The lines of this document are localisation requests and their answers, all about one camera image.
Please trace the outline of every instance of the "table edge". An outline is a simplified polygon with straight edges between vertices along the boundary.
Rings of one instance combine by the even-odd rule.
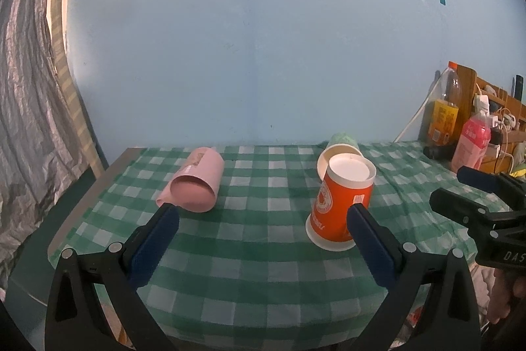
[[[84,214],[84,212],[97,202],[98,196],[106,189],[115,177],[121,174],[126,167],[136,159],[144,148],[127,148],[104,173],[91,185],[88,191],[78,201],[71,213],[66,217],[59,230],[54,235],[47,248],[47,257],[50,258],[57,247],[64,241],[67,233],[73,228],[75,222]]]

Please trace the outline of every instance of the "pink bottle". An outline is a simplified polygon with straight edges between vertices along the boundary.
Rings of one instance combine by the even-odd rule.
[[[492,124],[487,100],[480,100],[479,109],[479,112],[473,115],[462,127],[462,134],[451,160],[451,170],[454,173],[463,165],[478,170],[484,155],[486,155],[491,139]]]

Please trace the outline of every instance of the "plastic bottle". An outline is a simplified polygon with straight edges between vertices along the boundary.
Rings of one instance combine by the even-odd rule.
[[[467,165],[480,168],[491,139],[491,125],[488,96],[481,96],[480,111],[473,115],[462,127],[457,148],[451,160],[451,170],[456,173],[460,167]]]
[[[456,63],[450,61],[448,70],[440,78],[440,95],[433,102],[433,113],[428,130],[429,145],[448,144],[453,134],[462,97],[457,66]]]

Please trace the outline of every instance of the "light blue wall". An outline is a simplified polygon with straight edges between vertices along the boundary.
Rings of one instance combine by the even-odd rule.
[[[525,41],[524,0],[69,0],[67,17],[109,162],[129,146],[392,140],[448,60],[510,90]]]

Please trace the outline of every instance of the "silver fabric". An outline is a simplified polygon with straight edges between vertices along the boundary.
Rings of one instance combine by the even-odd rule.
[[[46,0],[0,0],[0,287],[20,244],[87,168],[56,81]]]

